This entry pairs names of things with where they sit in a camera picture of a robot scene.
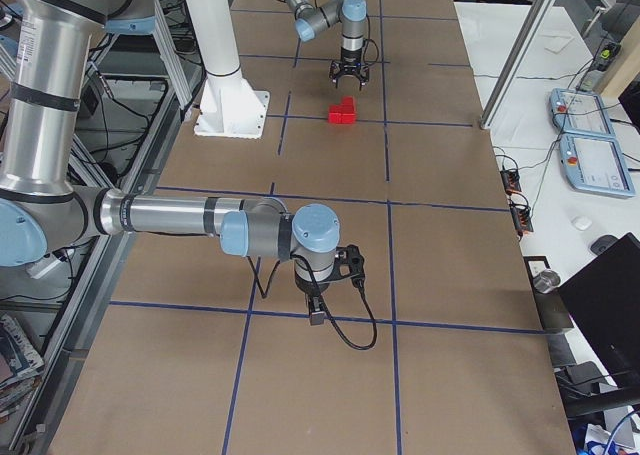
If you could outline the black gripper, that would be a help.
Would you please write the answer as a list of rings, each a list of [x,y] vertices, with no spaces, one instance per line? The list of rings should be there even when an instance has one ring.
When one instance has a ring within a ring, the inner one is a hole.
[[[322,293],[329,287],[329,282],[312,282],[295,275],[296,286],[307,296],[308,318],[311,326],[319,326],[325,322],[326,310],[321,300]]]
[[[359,82],[359,90],[369,83],[369,66],[363,63],[348,63],[333,60],[329,69],[329,79],[335,87],[338,86],[342,77],[354,77]]]

